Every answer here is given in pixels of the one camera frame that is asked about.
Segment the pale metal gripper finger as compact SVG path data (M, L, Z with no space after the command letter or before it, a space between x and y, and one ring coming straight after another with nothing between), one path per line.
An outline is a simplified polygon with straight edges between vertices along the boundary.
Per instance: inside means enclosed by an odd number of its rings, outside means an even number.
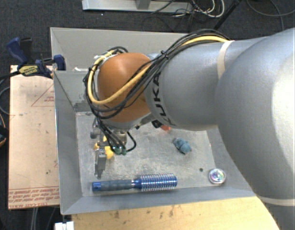
M106 168L106 154L104 150L98 150L95 154L95 176L101 179L102 173Z

